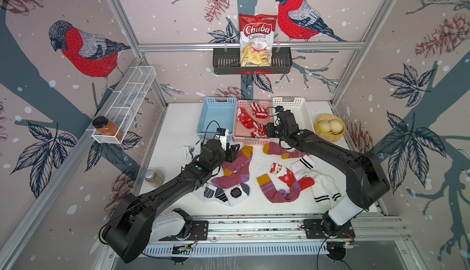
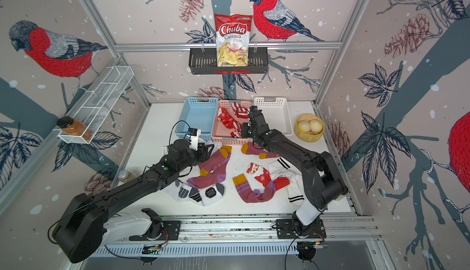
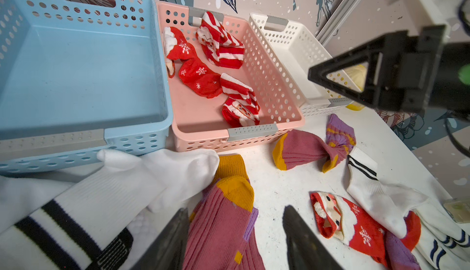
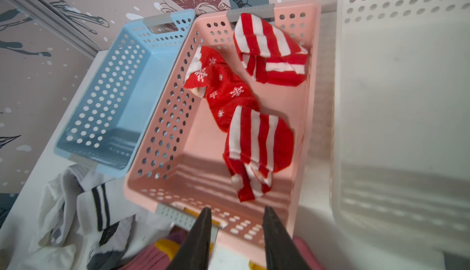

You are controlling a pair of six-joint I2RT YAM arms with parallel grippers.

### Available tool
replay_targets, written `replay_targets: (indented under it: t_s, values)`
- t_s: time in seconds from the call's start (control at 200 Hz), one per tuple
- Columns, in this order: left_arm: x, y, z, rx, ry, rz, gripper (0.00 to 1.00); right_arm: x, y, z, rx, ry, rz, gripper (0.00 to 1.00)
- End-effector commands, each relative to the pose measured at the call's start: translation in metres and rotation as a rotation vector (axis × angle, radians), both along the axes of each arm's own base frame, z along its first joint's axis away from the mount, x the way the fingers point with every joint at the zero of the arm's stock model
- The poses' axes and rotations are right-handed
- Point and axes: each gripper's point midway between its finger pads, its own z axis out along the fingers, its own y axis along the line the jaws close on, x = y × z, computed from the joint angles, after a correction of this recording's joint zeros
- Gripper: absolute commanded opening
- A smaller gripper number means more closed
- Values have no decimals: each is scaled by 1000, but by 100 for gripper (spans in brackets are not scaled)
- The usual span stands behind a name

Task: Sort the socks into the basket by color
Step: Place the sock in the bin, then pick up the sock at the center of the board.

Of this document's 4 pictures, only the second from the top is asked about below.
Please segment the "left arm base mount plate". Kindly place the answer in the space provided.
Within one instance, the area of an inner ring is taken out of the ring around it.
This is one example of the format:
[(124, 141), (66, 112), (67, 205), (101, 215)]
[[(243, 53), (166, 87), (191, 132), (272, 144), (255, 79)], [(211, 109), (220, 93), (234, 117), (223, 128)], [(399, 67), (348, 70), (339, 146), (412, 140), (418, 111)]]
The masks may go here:
[(176, 241), (179, 238), (181, 221), (152, 221), (141, 235), (130, 236), (130, 241)]

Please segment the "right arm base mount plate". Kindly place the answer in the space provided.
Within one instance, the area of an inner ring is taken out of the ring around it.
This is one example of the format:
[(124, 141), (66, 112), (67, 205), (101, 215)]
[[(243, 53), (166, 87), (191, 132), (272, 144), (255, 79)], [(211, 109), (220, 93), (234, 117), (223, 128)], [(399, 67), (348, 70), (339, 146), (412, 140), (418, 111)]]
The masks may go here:
[(327, 237), (324, 223), (317, 219), (310, 225), (302, 225), (293, 219), (277, 219), (271, 226), (276, 231), (278, 239), (325, 239)]

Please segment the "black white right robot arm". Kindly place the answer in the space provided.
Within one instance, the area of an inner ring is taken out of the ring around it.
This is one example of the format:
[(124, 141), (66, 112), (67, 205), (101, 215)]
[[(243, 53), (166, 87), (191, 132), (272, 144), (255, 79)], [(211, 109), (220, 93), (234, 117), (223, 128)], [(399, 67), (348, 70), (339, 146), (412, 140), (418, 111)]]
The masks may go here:
[(310, 151), (287, 139), (280, 131), (270, 129), (256, 106), (249, 108), (248, 122), (242, 124), (241, 135), (252, 139), (256, 148), (284, 158), (301, 172), (307, 200), (293, 214), (297, 224), (306, 227), (314, 223), (330, 202), (348, 193), (331, 154)]

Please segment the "red snowflake sock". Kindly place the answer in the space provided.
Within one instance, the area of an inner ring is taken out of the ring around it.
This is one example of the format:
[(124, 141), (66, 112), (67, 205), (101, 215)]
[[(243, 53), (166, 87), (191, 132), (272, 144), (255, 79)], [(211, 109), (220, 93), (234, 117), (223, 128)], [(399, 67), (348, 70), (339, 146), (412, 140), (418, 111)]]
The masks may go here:
[(230, 131), (232, 138), (241, 138), (241, 124), (238, 123), (225, 108), (220, 107), (217, 112), (217, 119)]

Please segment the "red santa pattern sock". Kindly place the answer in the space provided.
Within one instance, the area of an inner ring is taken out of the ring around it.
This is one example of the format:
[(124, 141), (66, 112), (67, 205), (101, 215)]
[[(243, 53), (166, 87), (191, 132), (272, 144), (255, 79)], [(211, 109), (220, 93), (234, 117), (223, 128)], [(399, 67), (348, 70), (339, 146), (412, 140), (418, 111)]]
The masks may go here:
[(264, 188), (267, 188), (268, 184), (273, 184), (275, 190), (280, 190), (290, 185), (288, 178), (280, 177), (272, 179), (267, 169), (255, 163), (251, 163), (248, 166), (247, 174), (254, 177)]

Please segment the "red white striped sock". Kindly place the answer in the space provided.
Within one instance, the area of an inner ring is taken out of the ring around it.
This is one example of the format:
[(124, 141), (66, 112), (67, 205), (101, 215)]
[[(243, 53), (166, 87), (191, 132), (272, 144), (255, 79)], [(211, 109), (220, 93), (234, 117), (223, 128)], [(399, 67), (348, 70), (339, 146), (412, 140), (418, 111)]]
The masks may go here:
[(238, 102), (233, 102), (231, 108), (237, 118), (247, 119), (249, 110)]

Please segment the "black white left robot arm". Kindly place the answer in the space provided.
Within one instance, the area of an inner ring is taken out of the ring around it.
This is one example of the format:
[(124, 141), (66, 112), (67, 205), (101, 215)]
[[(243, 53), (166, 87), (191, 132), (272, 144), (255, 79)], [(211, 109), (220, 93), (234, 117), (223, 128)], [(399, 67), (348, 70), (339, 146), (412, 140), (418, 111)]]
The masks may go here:
[(51, 227), (52, 238), (71, 263), (87, 259), (101, 245), (105, 222), (143, 197), (162, 190), (179, 178), (179, 173), (209, 160), (213, 144), (198, 143), (194, 150), (187, 140), (176, 140), (168, 154), (141, 176), (117, 188), (74, 197), (60, 220)]

